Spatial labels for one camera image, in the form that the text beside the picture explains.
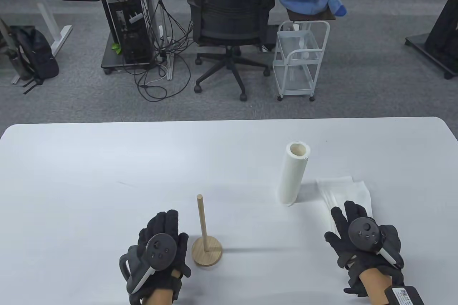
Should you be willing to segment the person's right hand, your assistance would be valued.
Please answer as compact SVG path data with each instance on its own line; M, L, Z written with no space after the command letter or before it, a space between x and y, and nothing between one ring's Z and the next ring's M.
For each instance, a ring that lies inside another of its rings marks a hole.
M340 207L333 207L330 212L337 228L338 234L326 232L324 237L327 243L337 254L337 264L346 269L349 275L349 287L344 292L358 297L368 297L369 287L365 286L360 275L369 269L375 269L383 275L386 286L378 292L385 298L385 289L390 285L404 286L404 276L401 269L394 267L383 256L373 252L358 249L350 240L349 226L353 220L368 217L367 211L360 204L353 201L344 203L346 214L343 215Z

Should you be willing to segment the person's left hand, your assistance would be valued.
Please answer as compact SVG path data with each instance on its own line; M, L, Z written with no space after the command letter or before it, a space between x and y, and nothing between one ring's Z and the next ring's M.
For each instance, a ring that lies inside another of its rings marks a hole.
M131 305L171 305L178 299L182 277L191 275L185 264L189 237L179 233L178 223L174 209L157 213L120 257Z

